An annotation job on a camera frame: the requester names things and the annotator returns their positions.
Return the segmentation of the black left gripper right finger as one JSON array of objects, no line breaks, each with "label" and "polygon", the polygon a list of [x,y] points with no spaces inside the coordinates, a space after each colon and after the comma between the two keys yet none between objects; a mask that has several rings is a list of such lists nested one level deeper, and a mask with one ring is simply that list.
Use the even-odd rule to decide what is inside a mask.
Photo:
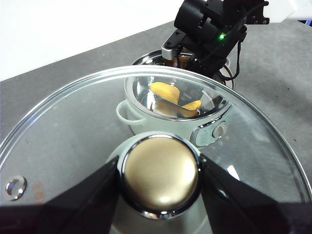
[{"label": "black left gripper right finger", "polygon": [[237,180],[204,154],[202,198],[214,234],[310,234],[310,202],[278,202]]}]

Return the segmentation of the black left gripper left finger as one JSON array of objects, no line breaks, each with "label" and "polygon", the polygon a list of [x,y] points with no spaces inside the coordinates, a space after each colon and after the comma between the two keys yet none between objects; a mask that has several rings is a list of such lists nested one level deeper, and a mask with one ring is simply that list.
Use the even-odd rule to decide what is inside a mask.
[{"label": "black left gripper left finger", "polygon": [[115,214],[118,157],[43,205],[4,206],[2,234],[107,234]]}]

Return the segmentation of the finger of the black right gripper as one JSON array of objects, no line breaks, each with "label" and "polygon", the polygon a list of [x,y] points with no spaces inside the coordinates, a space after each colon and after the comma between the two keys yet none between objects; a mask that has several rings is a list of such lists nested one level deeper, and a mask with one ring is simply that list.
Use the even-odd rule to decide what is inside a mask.
[{"label": "finger of the black right gripper", "polygon": [[194,83],[180,82],[178,89],[180,91],[178,105],[181,107],[193,101],[200,100],[203,95],[203,88]]}]

